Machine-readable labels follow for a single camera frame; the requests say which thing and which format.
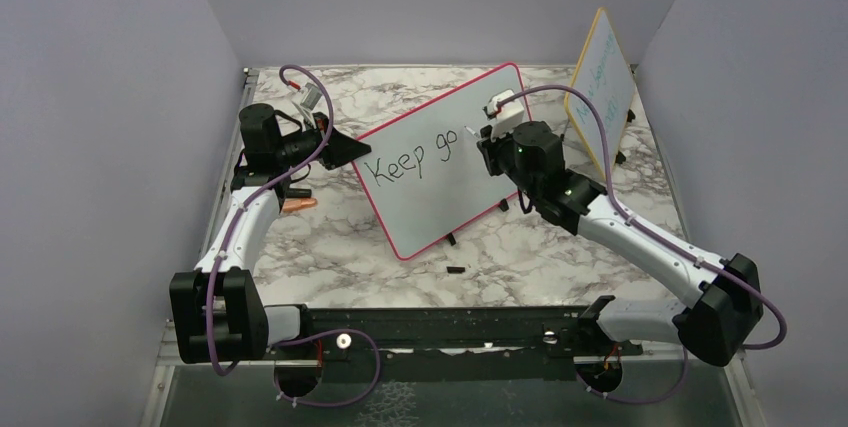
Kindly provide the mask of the white whiteboard marker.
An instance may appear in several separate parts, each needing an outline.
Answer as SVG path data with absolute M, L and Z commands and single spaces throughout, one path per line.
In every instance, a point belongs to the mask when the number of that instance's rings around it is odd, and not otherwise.
M 472 129 L 471 127 L 465 126 L 465 127 L 464 127 L 464 130 L 465 130 L 465 131 L 466 131 L 466 132 L 467 132 L 470 136 L 472 136 L 474 139 L 478 139 L 478 140 L 479 140 L 479 139 L 481 138 L 481 137 L 480 137 L 479 132 L 478 132 L 478 131 L 475 131 L 475 130 L 474 130 L 474 129 Z

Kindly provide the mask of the pink framed whiteboard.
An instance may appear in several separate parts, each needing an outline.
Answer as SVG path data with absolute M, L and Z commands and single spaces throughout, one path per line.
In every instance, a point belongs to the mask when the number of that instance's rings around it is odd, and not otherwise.
M 372 152 L 354 162 L 395 256 L 408 260 L 514 197 L 515 185 L 485 169 L 477 139 L 484 105 L 523 90 L 505 63 L 359 136 Z

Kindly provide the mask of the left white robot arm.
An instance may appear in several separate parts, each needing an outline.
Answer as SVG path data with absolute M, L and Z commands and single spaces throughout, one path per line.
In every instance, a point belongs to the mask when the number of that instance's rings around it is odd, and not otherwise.
M 275 342 L 294 358 L 313 348 L 315 333 L 296 309 L 263 306 L 252 270 L 289 196 L 292 175 L 314 161 L 334 170 L 371 148 L 335 130 L 321 112 L 283 134 L 279 113 L 264 103 L 239 112 L 244 162 L 234 169 L 224 221 L 194 269 L 170 282 L 177 346 L 186 364 L 259 360 Z

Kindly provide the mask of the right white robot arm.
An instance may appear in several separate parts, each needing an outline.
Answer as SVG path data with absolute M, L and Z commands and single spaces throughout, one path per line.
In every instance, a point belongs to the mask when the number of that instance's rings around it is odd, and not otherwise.
M 618 212 L 604 186 L 566 168 L 561 139 L 545 122 L 521 123 L 501 137 L 492 131 L 482 127 L 477 142 L 490 175 L 509 178 L 548 223 L 610 249 L 674 296 L 596 300 L 576 330 L 585 351 L 600 354 L 615 342 L 664 342 L 723 367 L 743 348 L 764 311 L 753 260 L 741 253 L 726 259 L 630 210 Z

